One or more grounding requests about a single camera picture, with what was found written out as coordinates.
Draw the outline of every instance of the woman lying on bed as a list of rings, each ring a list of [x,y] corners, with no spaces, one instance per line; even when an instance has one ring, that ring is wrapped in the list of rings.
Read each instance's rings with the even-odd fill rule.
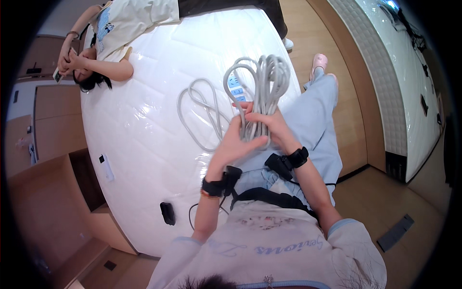
[[[110,80],[124,81],[133,74],[128,62],[132,48],[127,44],[154,24],[175,21],[179,21],[176,0],[115,0],[104,7],[91,6],[67,34],[58,59],[60,74],[72,72],[84,92],[103,81],[112,88]],[[77,55],[70,44],[87,23],[95,33],[91,47]]]
[[[88,8],[68,32],[58,59],[61,75],[73,73],[75,83],[83,92],[103,81],[124,81],[133,75],[128,61],[132,48],[128,45],[154,24],[179,21],[180,18],[203,12],[241,5],[254,5],[266,12],[287,50],[293,43],[286,39],[287,26],[279,0],[114,0],[104,6]],[[93,27],[90,48],[77,55],[70,49],[87,23]]]

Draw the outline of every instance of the pink slipper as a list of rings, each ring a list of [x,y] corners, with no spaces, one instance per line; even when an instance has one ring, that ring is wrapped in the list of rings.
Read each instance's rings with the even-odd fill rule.
[[[318,53],[315,55],[315,57],[313,58],[313,68],[311,69],[311,73],[310,73],[310,80],[312,80],[314,77],[314,72],[315,72],[316,67],[322,67],[324,71],[326,71],[327,56],[321,53]]]

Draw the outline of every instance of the white mattress with quilted edge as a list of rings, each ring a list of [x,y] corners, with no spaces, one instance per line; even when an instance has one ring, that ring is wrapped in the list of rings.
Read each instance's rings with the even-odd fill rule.
[[[328,1],[349,29],[369,69],[382,115],[385,151],[407,157],[402,181],[408,182],[440,134],[437,97],[422,68],[423,55],[414,51],[406,31],[394,29],[376,0]],[[428,106],[427,116],[420,104],[421,94]]]
[[[211,158],[178,118],[179,92],[196,78],[208,78],[220,108],[231,117],[234,109],[223,90],[224,73],[239,57],[258,60],[269,54],[283,57],[291,69],[289,89],[280,99],[282,110],[300,96],[300,88],[277,31],[264,11],[253,6],[151,28],[130,46],[133,77],[113,81],[112,90],[102,85],[81,93],[82,117],[91,160],[115,219],[138,252],[160,257],[175,237],[192,234],[188,210],[199,201]],[[211,92],[202,88],[212,101]],[[209,146],[217,143],[203,108],[185,96],[182,111],[199,140]],[[101,154],[109,160],[112,182],[98,161]],[[172,203],[174,226],[164,222],[161,202]],[[220,212],[219,222],[225,217]]]

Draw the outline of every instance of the dark skirt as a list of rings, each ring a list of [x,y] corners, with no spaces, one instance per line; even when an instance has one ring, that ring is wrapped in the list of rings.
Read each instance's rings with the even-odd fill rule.
[[[178,0],[180,18],[243,5],[254,5],[262,9],[273,23],[281,39],[287,35],[287,26],[282,17],[279,0]]]

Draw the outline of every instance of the white sneaker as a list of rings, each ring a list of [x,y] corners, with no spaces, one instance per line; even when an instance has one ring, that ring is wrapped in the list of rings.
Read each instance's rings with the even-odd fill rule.
[[[287,51],[293,48],[293,42],[290,39],[284,38],[282,40],[282,43],[284,44],[284,47],[286,48]]]

